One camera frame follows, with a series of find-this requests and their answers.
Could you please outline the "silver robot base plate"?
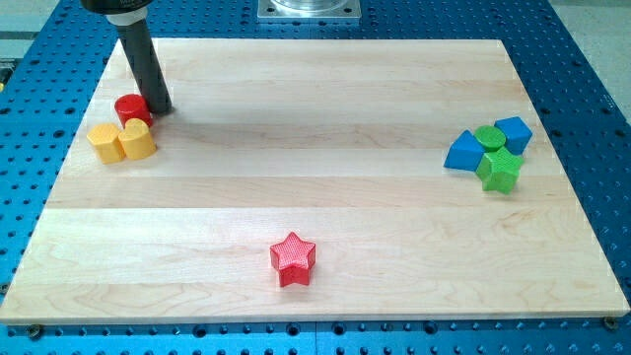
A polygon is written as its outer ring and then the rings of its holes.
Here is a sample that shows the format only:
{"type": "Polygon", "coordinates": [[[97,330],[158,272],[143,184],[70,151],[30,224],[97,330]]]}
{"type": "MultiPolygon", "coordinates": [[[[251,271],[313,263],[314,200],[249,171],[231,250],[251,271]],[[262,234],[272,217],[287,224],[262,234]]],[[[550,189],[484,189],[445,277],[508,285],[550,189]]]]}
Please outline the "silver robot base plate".
{"type": "Polygon", "coordinates": [[[359,20],[360,0],[259,0],[257,18],[263,22],[359,20]]]}

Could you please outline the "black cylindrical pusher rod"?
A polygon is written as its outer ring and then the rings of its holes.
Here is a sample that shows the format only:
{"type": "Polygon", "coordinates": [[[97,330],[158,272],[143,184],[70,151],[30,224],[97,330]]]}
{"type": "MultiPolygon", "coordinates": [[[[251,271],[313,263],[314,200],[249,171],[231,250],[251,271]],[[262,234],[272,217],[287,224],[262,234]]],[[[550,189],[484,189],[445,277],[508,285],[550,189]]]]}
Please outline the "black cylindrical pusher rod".
{"type": "Polygon", "coordinates": [[[116,27],[137,88],[151,113],[166,114],[173,104],[147,25],[148,9],[116,9],[107,20],[116,27]]]}

